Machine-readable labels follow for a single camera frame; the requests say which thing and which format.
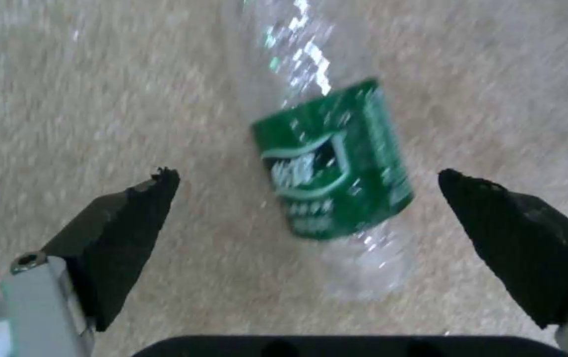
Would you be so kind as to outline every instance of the plastic water bottle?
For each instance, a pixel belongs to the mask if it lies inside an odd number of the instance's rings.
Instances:
[[[411,203],[352,0],[223,0],[228,62],[292,232],[324,290],[379,299],[411,270]]]

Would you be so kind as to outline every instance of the black foam pad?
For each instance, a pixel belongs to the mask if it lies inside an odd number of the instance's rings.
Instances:
[[[568,318],[568,217],[535,196],[454,170],[445,199],[478,255],[540,328]]]

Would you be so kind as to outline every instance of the beige carpet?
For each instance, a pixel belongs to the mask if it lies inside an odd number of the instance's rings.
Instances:
[[[185,334],[508,334],[551,341],[474,253],[454,167],[568,214],[568,1],[359,0],[418,199],[418,271],[324,300],[225,67],[215,0],[0,0],[0,278],[95,196],[158,165],[184,183],[97,356]]]

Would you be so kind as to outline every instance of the green label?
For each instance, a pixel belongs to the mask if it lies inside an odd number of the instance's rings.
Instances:
[[[252,130],[298,236],[351,235],[413,199],[375,79],[259,120]]]

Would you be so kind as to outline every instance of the screw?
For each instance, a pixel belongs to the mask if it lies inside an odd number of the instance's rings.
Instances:
[[[44,254],[43,251],[25,253],[12,262],[10,273],[16,275],[24,271],[29,271],[32,268],[41,266],[41,264],[46,264],[47,260],[46,254]]]

